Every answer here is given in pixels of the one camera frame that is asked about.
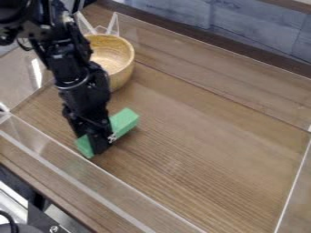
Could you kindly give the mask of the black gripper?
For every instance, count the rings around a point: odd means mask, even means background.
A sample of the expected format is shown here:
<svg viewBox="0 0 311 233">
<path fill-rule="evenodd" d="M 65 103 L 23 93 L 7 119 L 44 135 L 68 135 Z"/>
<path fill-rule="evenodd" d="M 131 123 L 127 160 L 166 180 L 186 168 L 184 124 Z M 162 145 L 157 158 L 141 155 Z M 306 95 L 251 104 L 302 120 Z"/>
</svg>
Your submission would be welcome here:
<svg viewBox="0 0 311 233">
<path fill-rule="evenodd" d="M 107 104 L 111 100 L 108 73 L 91 62 L 85 78 L 75 85 L 59 86 L 63 100 L 61 114 L 77 137 L 88 134 L 95 155 L 113 144 L 113 131 Z"/>
</svg>

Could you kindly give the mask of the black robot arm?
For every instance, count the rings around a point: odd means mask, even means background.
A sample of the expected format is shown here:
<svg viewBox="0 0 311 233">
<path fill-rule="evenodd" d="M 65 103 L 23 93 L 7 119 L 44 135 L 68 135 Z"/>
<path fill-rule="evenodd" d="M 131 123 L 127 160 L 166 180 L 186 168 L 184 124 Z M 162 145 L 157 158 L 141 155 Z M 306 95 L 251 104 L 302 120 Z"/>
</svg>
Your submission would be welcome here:
<svg viewBox="0 0 311 233">
<path fill-rule="evenodd" d="M 109 76 L 91 60 L 92 49 L 72 12 L 61 0 L 0 0 L 0 46 L 29 41 L 63 102 L 63 117 L 93 154 L 112 145 L 113 134 L 107 104 Z"/>
</svg>

